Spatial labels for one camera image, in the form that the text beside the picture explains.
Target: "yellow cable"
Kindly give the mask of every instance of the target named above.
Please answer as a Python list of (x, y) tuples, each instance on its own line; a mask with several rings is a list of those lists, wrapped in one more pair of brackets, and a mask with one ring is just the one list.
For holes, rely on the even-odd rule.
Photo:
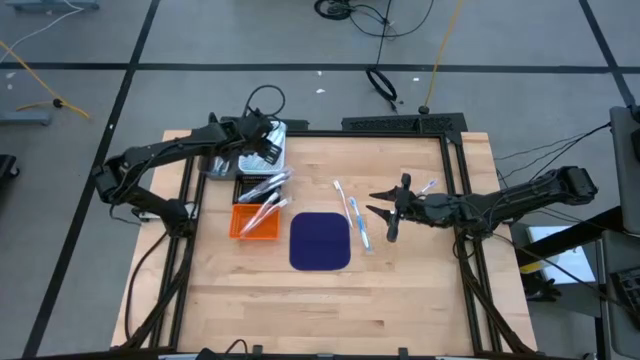
[(51, 101), (40, 101), (40, 102), (33, 103), (33, 104), (23, 105), (23, 106), (20, 106), (19, 108), (17, 108), (16, 111), (27, 110), (27, 109), (31, 109), (32, 107), (36, 107), (36, 106), (40, 106), (40, 105), (51, 105)]
[(433, 87), (435, 86), (435, 83), (436, 83), (436, 72), (438, 71), (438, 65), (440, 64), (440, 59), (442, 58), (442, 53), (444, 52), (444, 48), (447, 45), (449, 36), (453, 32), (453, 27), (456, 24), (456, 20), (458, 20), (458, 15), (460, 14), (461, 8), (462, 8), (462, 0), (458, 0), (458, 4), (456, 5), (456, 10), (453, 12), (453, 16), (451, 16), (451, 20), (449, 21), (449, 29), (447, 30), (447, 33), (444, 35), (442, 44), (440, 44), (440, 50), (438, 50), (436, 63), (433, 65), (433, 72), (431, 73), (431, 82), (429, 83), (429, 92), (427, 93), (427, 98), (424, 101), (424, 106), (429, 105), (429, 99), (431, 99), (431, 93), (433, 92)]
[[(71, 109), (72, 111), (74, 111), (74, 112), (84, 116), (85, 118), (89, 119), (89, 114), (87, 114), (86, 111), (80, 109), (79, 107), (71, 105), (70, 102), (68, 102), (62, 96), (60, 96), (58, 93), (53, 91), (49, 87), (49, 85), (47, 85), (44, 81), (42, 81), (40, 79), (40, 77), (38, 77), (38, 75), (33, 70), (31, 70), (29, 65), (27, 65), (24, 62), (24, 60), (22, 60), (18, 55), (16, 55), (16, 53), (14, 53), (13, 50), (11, 50), (11, 48), (9, 48), (4, 42), (0, 41), (0, 47), (3, 47), (11, 56), (13, 56), (20, 63), (20, 65), (22, 65), (22, 67), (25, 68), (25, 70), (27, 70), (29, 72), (29, 74), (31, 74), (31, 76), (33, 76), (33, 78), (36, 79), (36, 81), (38, 81), (40, 83), (40, 85), (42, 85), (42, 87), (44, 87), (49, 92), (49, 94), (51, 94), (51, 96), (53, 96), (56, 99), (59, 99), (62, 102), (63, 106), (66, 106), (69, 109)], [(28, 108), (31, 108), (31, 107), (34, 107), (34, 106), (37, 106), (37, 105), (42, 105), (42, 104), (43, 103), (35, 103), (35, 104), (21, 106), (21, 107), (18, 108), (18, 111), (24, 110), (24, 109), (28, 109)]]

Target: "plastic packaging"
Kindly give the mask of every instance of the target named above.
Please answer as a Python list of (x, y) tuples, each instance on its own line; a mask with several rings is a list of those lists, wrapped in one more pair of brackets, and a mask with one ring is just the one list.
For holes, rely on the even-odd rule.
[(291, 198), (280, 200), (277, 204), (270, 206), (269, 203), (264, 203), (260, 209), (256, 212), (256, 214), (247, 222), (247, 224), (240, 230), (240, 237), (244, 238), (249, 233), (251, 233), (254, 229), (256, 229), (260, 224), (262, 224), (266, 219), (268, 219), (272, 214), (276, 211), (279, 211), (283, 207), (287, 206), (291, 202)]
[(254, 187), (253, 189), (249, 190), (249, 192), (247, 192), (246, 194), (242, 194), (239, 198), (238, 198), (238, 202), (239, 203), (248, 203), (250, 202), (252, 199), (265, 194), (279, 186), (282, 186), (284, 183), (286, 183), (290, 178), (291, 175), (293, 174), (293, 170), (289, 167), (284, 168), (284, 170), (278, 172), (277, 174), (271, 176), (270, 178), (268, 178), (267, 180), (261, 182), (260, 184), (258, 184), (256, 187)]

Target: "gray floor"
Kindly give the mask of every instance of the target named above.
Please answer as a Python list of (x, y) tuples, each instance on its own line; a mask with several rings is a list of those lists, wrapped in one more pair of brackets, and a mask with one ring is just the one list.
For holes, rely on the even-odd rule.
[[(28, 61), (126, 63), (150, 0), (103, 0), (97, 12), (64, 20), (19, 46)], [(367, 4), (384, 9), (384, 0)], [(640, 66), (635, 0), (590, 0), (619, 65)], [(162, 0), (142, 53), (143, 63), (371, 63), (378, 39), (348, 21), (319, 18), (312, 1)], [(428, 2), (396, 1), (391, 20), (398, 31), (419, 21)], [(436, 0), (424, 27), (385, 42), (382, 63), (431, 64), (446, 32), (454, 0)], [(52, 16), (16, 14), (0, 6), (0, 40), (11, 43)], [(375, 23), (359, 19), (371, 31)], [(606, 66), (578, 1), (466, 1), (443, 59), (456, 65)], [(15, 73), (10, 79), (7, 76)], [(0, 153), (19, 158), (22, 174), (5, 191), (0, 211), (0, 358), (19, 357), (69, 230), (82, 187), (112, 111), (123, 71), (42, 70), (54, 89), (91, 115), (52, 111), (50, 127), (0, 128)], [(415, 113), (429, 73), (387, 72), (404, 105)], [(626, 75), (640, 97), (640, 75)], [(287, 94), (281, 116), (306, 119), (312, 129), (339, 129), (348, 116), (390, 114), (363, 72), (138, 71), (133, 77), (110, 154), (160, 140), (167, 129), (197, 127), (207, 114), (235, 115), (258, 85), (279, 85)], [(21, 70), (0, 70), (0, 109), (49, 99)], [(268, 109), (276, 98), (256, 103)], [(440, 73), (434, 112), (464, 112), (471, 131), (488, 132), (496, 156), (588, 131), (623, 105), (610, 74)], [(503, 173), (535, 155), (499, 162)], [(556, 166), (586, 167), (600, 188), (592, 204), (558, 207), (586, 218), (619, 202), (613, 148), (607, 131), (586, 139)], [(526, 181), (539, 168), (508, 181)], [(148, 184), (147, 177), (143, 182)], [(535, 214), (526, 221), (559, 224)], [(39, 355), (107, 349), (125, 286), (137, 228), (108, 219), (94, 197)], [(593, 320), (546, 304), (530, 306), (541, 350), (580, 356), (595, 350)]]

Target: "blue toothbrush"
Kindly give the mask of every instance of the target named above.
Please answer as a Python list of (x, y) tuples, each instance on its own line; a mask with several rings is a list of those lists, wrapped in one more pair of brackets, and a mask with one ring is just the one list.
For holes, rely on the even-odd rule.
[(367, 229), (364, 226), (364, 220), (362, 220), (362, 216), (360, 215), (360, 211), (358, 210), (358, 203), (356, 203), (356, 199), (351, 196), (349, 197), (349, 202), (353, 207), (353, 210), (356, 212), (356, 220), (358, 220), (358, 228), (360, 229), (360, 236), (362, 237), (362, 243), (364, 244), (364, 248), (367, 253), (373, 252), (371, 248), (371, 243), (369, 242), (369, 237), (367, 236)]

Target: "toothbrush handle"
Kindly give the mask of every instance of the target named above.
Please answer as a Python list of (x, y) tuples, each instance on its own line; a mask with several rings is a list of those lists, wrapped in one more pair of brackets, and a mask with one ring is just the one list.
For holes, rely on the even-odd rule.
[(371, 244), (369, 243), (369, 237), (367, 236), (367, 229), (364, 226), (364, 220), (362, 220), (362, 216), (358, 215), (358, 227), (360, 228), (360, 236), (362, 236), (362, 242), (367, 251), (371, 250)]

